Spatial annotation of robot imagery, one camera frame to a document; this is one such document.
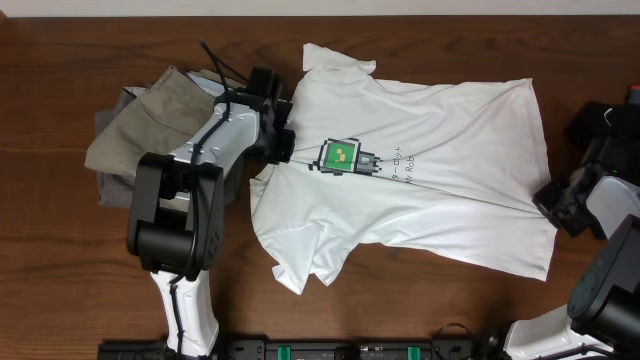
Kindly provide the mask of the white printed t-shirt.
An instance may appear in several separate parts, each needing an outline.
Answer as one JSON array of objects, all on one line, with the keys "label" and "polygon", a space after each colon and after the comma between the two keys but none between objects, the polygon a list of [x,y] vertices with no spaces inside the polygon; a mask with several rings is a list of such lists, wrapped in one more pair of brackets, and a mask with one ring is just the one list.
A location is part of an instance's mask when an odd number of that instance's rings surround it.
[{"label": "white printed t-shirt", "polygon": [[556,231],[532,200],[550,178],[532,80],[420,85],[375,68],[303,48],[291,160],[250,182],[276,280],[330,284],[372,243],[545,280]]}]

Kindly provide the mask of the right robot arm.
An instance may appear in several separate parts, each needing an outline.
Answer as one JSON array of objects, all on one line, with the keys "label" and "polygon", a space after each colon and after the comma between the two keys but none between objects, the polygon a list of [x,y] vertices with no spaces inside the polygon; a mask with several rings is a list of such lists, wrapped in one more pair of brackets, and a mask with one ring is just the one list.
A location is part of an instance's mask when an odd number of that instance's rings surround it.
[{"label": "right robot arm", "polygon": [[639,356],[639,163],[590,161],[568,182],[534,195],[548,220],[570,234],[593,228],[607,243],[566,305],[514,322],[507,359],[636,359]]}]

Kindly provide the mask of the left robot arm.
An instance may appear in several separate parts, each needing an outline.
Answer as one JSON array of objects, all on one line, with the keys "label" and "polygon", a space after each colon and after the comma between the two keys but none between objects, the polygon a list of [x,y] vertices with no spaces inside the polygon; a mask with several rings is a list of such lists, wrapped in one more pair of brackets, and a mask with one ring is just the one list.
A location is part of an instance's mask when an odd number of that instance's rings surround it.
[{"label": "left robot arm", "polygon": [[219,334],[210,269],[223,237],[225,184],[245,157],[279,164],[291,158],[290,102],[282,78],[255,67],[245,87],[225,88],[210,120],[167,155],[140,159],[130,207],[127,249],[160,291],[169,327],[164,354],[208,359]]}]

